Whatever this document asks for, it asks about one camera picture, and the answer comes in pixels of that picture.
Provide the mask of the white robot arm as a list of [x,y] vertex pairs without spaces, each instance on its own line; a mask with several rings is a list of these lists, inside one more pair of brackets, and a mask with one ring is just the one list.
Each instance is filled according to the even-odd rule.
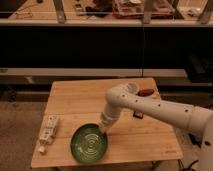
[[100,116],[99,129],[106,133],[120,118],[124,108],[184,129],[202,138],[198,171],[213,171],[213,110],[137,95],[136,83],[113,86],[105,94],[106,105]]

